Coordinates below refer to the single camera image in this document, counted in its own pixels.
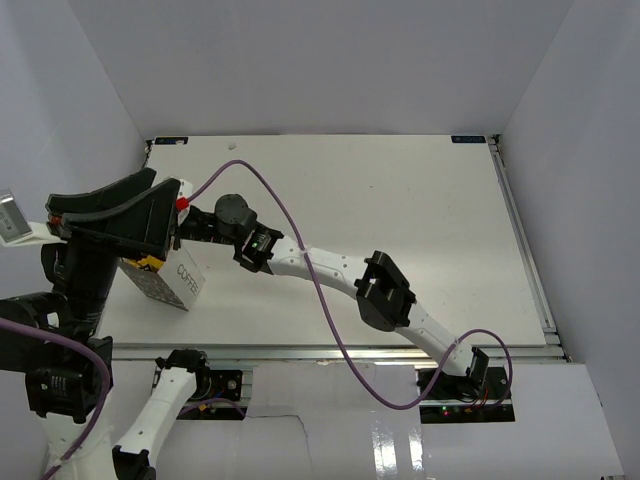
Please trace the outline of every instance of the red connector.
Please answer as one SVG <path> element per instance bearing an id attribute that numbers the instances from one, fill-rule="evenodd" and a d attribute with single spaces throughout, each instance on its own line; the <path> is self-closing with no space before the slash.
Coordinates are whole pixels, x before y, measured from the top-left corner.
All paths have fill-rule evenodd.
<path id="1" fill-rule="evenodd" d="M 178 200 L 176 200 L 176 208 L 179 212 L 186 209 L 188 206 L 189 200 L 187 200 L 185 197 L 180 197 Z"/>

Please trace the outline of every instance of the small label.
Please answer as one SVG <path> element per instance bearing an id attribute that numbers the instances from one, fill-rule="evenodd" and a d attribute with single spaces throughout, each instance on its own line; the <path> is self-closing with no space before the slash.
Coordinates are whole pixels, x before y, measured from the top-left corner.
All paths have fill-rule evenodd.
<path id="1" fill-rule="evenodd" d="M 487 143 L 482 135 L 451 135 L 452 143 Z"/>
<path id="2" fill-rule="evenodd" d="M 186 285 L 189 288 L 189 290 L 191 291 L 191 293 L 194 296 L 197 295 L 198 294 L 198 284 L 196 283 L 196 281 L 193 279 L 193 277 L 189 273 L 189 270 L 187 270 L 187 267 L 184 266 L 184 263 L 181 263 L 180 265 L 178 265 L 177 272 L 178 272 L 178 275 L 180 275 L 180 278 L 182 279 L 182 281 L 184 283 L 186 283 Z"/>
<path id="3" fill-rule="evenodd" d="M 52 375 L 49 380 L 51 392 L 58 397 L 67 396 L 67 379 L 61 375 Z"/>
<path id="4" fill-rule="evenodd" d="M 156 145 L 186 145 L 189 142 L 189 137 L 157 137 L 155 140 Z"/>
<path id="5" fill-rule="evenodd" d="M 18 208 L 13 195 L 0 191 L 0 236 L 5 243 L 18 240 L 31 233 L 31 227 Z"/>

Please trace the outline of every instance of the white tabletop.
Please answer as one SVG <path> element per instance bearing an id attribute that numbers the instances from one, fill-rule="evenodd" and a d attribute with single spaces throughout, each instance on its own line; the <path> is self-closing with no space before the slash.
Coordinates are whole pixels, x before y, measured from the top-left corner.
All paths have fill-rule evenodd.
<path id="1" fill-rule="evenodd" d="M 177 176 L 198 187 L 235 158 L 262 172 L 308 244 L 347 255 L 388 253 L 422 305 L 455 334 L 482 327 L 510 345 L 544 344 L 486 144 L 454 145 L 448 136 L 190 137 L 186 145 L 155 145 L 148 166 L 160 180 Z M 240 193 L 260 222 L 292 234 L 240 166 L 195 204 L 212 211 L 226 193 Z M 231 247 L 185 244 L 206 278 L 192 310 L 146 298 L 119 272 L 101 335 L 119 344 L 334 344 L 310 283 L 249 273 L 232 260 Z M 407 344 L 366 326 L 351 299 L 326 294 L 347 344 Z"/>

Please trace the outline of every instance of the white wall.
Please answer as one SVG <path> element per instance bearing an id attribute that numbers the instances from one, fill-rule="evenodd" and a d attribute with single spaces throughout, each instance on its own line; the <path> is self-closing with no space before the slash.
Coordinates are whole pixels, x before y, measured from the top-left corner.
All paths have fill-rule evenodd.
<path id="1" fill-rule="evenodd" d="M 112 438 L 124 434 L 144 406 L 154 367 L 151 361 L 114 362 L 115 386 L 107 407 L 114 425 Z M 296 382 L 304 385 L 305 379 Z M 357 381 L 353 379 L 353 382 L 356 382 L 353 388 L 357 388 Z M 314 388 L 318 385 L 308 384 L 309 391 Z M 256 395 L 264 398 L 267 392 Z M 621 474 L 598 398 L 584 366 L 516 365 L 513 396 L 515 423 L 423 425 L 426 476 L 437 480 L 597 480 L 601 475 Z M 285 394 L 282 399 L 287 402 L 294 397 Z M 345 396 L 337 394 L 332 401 L 335 398 L 344 401 Z M 247 471 L 260 471 L 262 479 L 305 478 L 295 474 L 304 471 L 300 464 L 306 463 L 311 451 L 316 454 L 322 451 L 314 436 L 323 432 L 305 425 L 313 447 L 308 452 L 304 447 L 296 452 L 290 442 L 292 437 L 297 438 L 294 436 L 299 432 L 297 422 L 294 427 L 298 428 L 293 432 L 277 427 L 277 423 L 270 424 L 266 419 L 261 428 L 243 427 L 241 422 L 234 421 L 177 422 L 160 453 L 158 478 L 256 478 L 242 477 L 241 472 Z M 337 420 L 326 424 L 326 432 L 336 436 L 344 434 L 344 428 Z M 399 438 L 400 435 L 396 436 L 395 441 L 401 441 Z M 327 455 L 334 457 L 335 465 L 360 465 L 363 453 L 366 454 L 362 448 L 336 452 L 335 445 L 327 445 L 326 450 Z M 373 470 L 373 455 L 369 461 Z M 385 476 L 389 477 L 413 478 L 402 468 L 397 476 Z M 344 475 L 333 478 L 355 477 L 345 469 Z M 375 473 L 368 478 L 374 479 Z"/>
<path id="2" fill-rule="evenodd" d="M 150 138 L 501 132 L 571 0 L 70 4 Z"/>
<path id="3" fill-rule="evenodd" d="M 640 478 L 640 2 L 578 0 L 504 132 L 561 337 Z"/>
<path id="4" fill-rule="evenodd" d="M 142 163 L 143 148 L 67 3 L 1 0 L 0 188 L 43 221 L 49 193 L 113 181 Z M 0 298 L 50 288 L 39 256 L 0 249 Z M 2 372 L 0 385 L 0 477 L 36 478 L 44 437 L 24 376 Z"/>

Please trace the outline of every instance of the cable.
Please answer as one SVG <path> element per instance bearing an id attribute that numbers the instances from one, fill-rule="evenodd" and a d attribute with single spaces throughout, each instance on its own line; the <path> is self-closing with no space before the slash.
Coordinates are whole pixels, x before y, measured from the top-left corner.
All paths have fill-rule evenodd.
<path id="1" fill-rule="evenodd" d="M 221 398 L 221 397 L 208 398 L 203 402 L 196 403 L 195 405 L 189 405 L 188 407 L 184 407 L 182 410 L 180 410 L 180 413 L 178 415 L 183 415 L 192 410 L 197 410 L 203 405 L 211 405 L 212 403 L 226 403 L 227 405 L 231 405 L 233 408 L 235 408 L 238 411 L 238 413 L 242 415 L 242 418 L 247 416 L 247 414 L 244 413 L 242 408 L 240 408 L 240 405 L 238 405 L 236 402 L 234 402 L 233 400 L 229 400 L 228 398 Z"/>
<path id="2" fill-rule="evenodd" d="M 475 403 L 475 402 L 477 402 L 479 400 L 478 397 L 476 397 L 476 398 L 468 397 L 466 400 L 464 398 L 460 398 L 460 397 L 456 397 L 455 399 L 457 401 L 459 401 L 460 403 L 466 403 L 467 406 L 468 405 L 473 405 L 473 403 Z"/>
<path id="3" fill-rule="evenodd" d="M 480 410 L 482 407 L 484 407 L 487 404 L 487 400 L 489 399 L 489 388 L 485 388 L 484 389 L 484 398 L 482 399 L 482 402 L 480 402 L 478 405 L 476 405 L 475 410 Z"/>
<path id="4" fill-rule="evenodd" d="M 211 380 L 211 377 L 207 377 L 207 379 L 209 380 L 209 384 L 207 385 L 207 391 L 204 392 L 202 395 L 200 395 L 200 397 L 198 398 L 191 397 L 189 401 L 199 402 L 200 400 L 202 400 L 203 398 L 205 398 L 207 395 L 211 393 L 211 390 L 213 390 L 213 381 Z"/>
<path id="5" fill-rule="evenodd" d="M 55 343 L 57 345 L 60 345 L 61 347 L 73 350 L 74 352 L 79 353 L 80 355 L 83 355 L 91 360 L 91 362 L 93 362 L 93 364 L 98 369 L 98 372 L 100 373 L 100 377 L 102 379 L 102 385 L 100 388 L 100 394 L 98 395 L 98 400 L 96 402 L 96 407 L 93 410 L 91 418 L 87 422 L 87 426 L 84 428 L 82 433 L 78 435 L 78 438 L 74 440 L 69 449 L 60 457 L 59 461 L 52 465 L 40 479 L 49 480 L 58 472 L 58 470 L 60 470 L 62 466 L 60 462 L 66 462 L 67 460 L 69 460 L 71 456 L 76 452 L 76 450 L 80 448 L 82 443 L 87 439 L 93 428 L 96 426 L 96 423 L 100 418 L 100 414 L 102 413 L 102 409 L 104 408 L 104 404 L 107 400 L 109 389 L 111 388 L 111 374 L 109 373 L 109 369 L 107 368 L 107 365 L 104 363 L 102 358 L 100 358 L 95 352 L 82 345 L 81 343 L 76 342 L 75 340 L 63 337 L 62 335 L 58 335 L 57 333 L 39 330 L 37 328 L 23 325 L 21 323 L 15 323 L 4 318 L 0 318 L 0 329 L 8 330 L 10 332 L 17 333 L 18 335 L 37 338 L 38 340 L 42 340 L 45 342 Z"/>
<path id="6" fill-rule="evenodd" d="M 478 400 L 480 400 L 480 396 L 477 396 L 476 398 L 474 398 L 471 402 L 469 400 L 463 400 L 462 398 L 456 398 L 456 400 L 458 400 L 460 403 L 464 403 L 466 405 L 465 408 L 468 407 L 472 407 L 474 406 L 476 403 L 478 403 Z"/>
<path id="7" fill-rule="evenodd" d="M 318 299 L 320 300 L 320 305 L 322 306 L 322 311 L 324 312 L 324 316 L 327 319 L 327 323 L 329 324 L 329 329 L 331 330 L 333 338 L 335 339 L 336 344 L 338 345 L 338 348 L 340 349 L 340 352 L 342 353 L 342 356 L 344 357 L 345 362 L 347 362 L 347 365 L 349 365 L 349 368 L 351 369 L 353 374 L 356 376 L 356 378 L 358 379 L 360 384 L 376 400 L 378 400 L 380 403 L 382 403 L 386 407 L 389 407 L 389 408 L 394 409 L 394 410 L 408 410 L 408 409 L 413 408 L 416 405 L 418 405 L 431 392 L 431 389 L 433 388 L 433 386 L 435 385 L 436 381 L 438 380 L 438 377 L 440 376 L 440 373 L 442 372 L 442 368 L 444 367 L 444 364 L 446 363 L 447 359 L 449 358 L 449 355 L 451 355 L 451 353 L 458 347 L 458 344 L 460 342 L 462 342 L 465 338 L 469 337 L 470 335 L 473 335 L 473 334 L 476 334 L 476 333 L 484 333 L 485 335 L 489 335 L 490 337 L 493 337 L 494 339 L 496 339 L 496 341 L 500 344 L 500 346 L 504 350 L 505 357 L 507 359 L 507 364 L 509 366 L 509 377 L 508 377 L 508 381 L 507 381 L 506 390 L 505 390 L 504 394 L 500 397 L 500 399 L 496 403 L 494 403 L 490 408 L 496 408 L 497 406 L 502 404 L 502 402 L 504 402 L 507 399 L 507 397 L 509 396 L 509 392 L 511 391 L 511 385 L 513 383 L 513 361 L 511 359 L 511 354 L 509 353 L 509 349 L 507 348 L 505 343 L 502 341 L 502 339 L 500 337 L 498 337 L 498 335 L 496 335 L 495 333 L 493 333 L 493 332 L 491 332 L 489 330 L 486 330 L 484 328 L 474 328 L 472 330 L 469 330 L 468 332 L 463 333 L 462 335 L 460 335 L 460 337 L 458 337 L 456 342 L 454 342 L 445 351 L 445 353 L 444 353 L 444 355 L 442 357 L 442 360 L 440 361 L 440 365 L 438 365 L 438 368 L 436 369 L 433 377 L 431 377 L 431 381 L 428 383 L 427 387 L 422 391 L 420 396 L 418 396 L 418 398 L 416 398 L 414 401 L 409 402 L 409 403 L 407 403 L 405 405 L 397 405 L 395 403 L 392 403 L 392 402 L 388 401 L 387 399 L 383 398 L 380 394 L 378 394 L 378 392 L 376 392 L 373 389 L 373 387 L 367 383 L 366 379 L 358 371 L 358 368 L 356 367 L 355 363 L 353 362 L 353 360 L 349 356 L 349 352 L 347 352 L 347 347 L 344 345 L 344 342 L 342 341 L 342 338 L 340 338 L 340 334 L 338 333 L 336 325 L 335 325 L 335 323 L 333 321 L 333 317 L 331 316 L 331 312 L 329 311 L 329 306 L 327 305 L 327 301 L 326 301 L 326 299 L 324 297 L 324 293 L 322 291 L 320 280 L 318 279 L 318 275 L 316 274 L 316 271 L 313 268 L 313 263 L 311 262 L 311 257 L 309 257 L 309 254 L 306 251 L 304 241 L 302 240 L 302 235 L 300 234 L 300 231 L 298 230 L 298 227 L 297 227 L 296 223 L 293 221 L 293 218 L 289 214 L 289 211 L 287 210 L 287 208 L 282 203 L 282 200 L 280 200 L 280 197 L 278 197 L 276 192 L 271 188 L 271 186 L 267 183 L 267 181 L 260 174 L 260 172 L 258 172 L 253 166 L 251 166 L 249 163 L 247 163 L 244 160 L 240 160 L 240 159 L 231 160 L 231 161 L 225 163 L 224 165 L 222 165 L 220 168 L 218 168 L 218 170 L 216 170 L 213 173 L 213 175 L 211 175 L 211 177 L 209 177 L 209 179 L 198 190 L 196 190 L 196 192 L 193 195 L 191 195 L 188 198 L 189 203 L 191 203 L 196 198 L 198 198 L 202 194 L 202 192 L 204 192 L 207 188 L 209 188 L 209 186 L 222 174 L 222 172 L 224 172 L 227 168 L 231 167 L 232 165 L 242 165 L 242 166 L 246 167 L 247 169 L 249 169 L 251 171 L 251 173 L 253 173 L 256 176 L 256 178 L 260 181 L 260 183 L 262 183 L 262 185 L 264 185 L 264 187 L 267 189 L 267 191 L 271 194 L 271 196 L 273 197 L 275 202 L 280 207 L 280 210 L 282 210 L 282 213 L 287 218 L 287 221 L 289 222 L 289 225 L 291 226 L 291 229 L 293 230 L 293 233 L 294 233 L 294 235 L 296 237 L 296 241 L 298 242 L 298 246 L 300 247 L 300 250 L 302 250 L 302 252 L 304 252 L 303 256 L 304 256 L 305 262 L 307 263 L 307 268 L 309 269 L 309 273 L 311 274 L 311 280 L 313 281 L 313 285 L 314 285 L 314 287 L 316 289 L 316 293 L 318 294 Z"/>

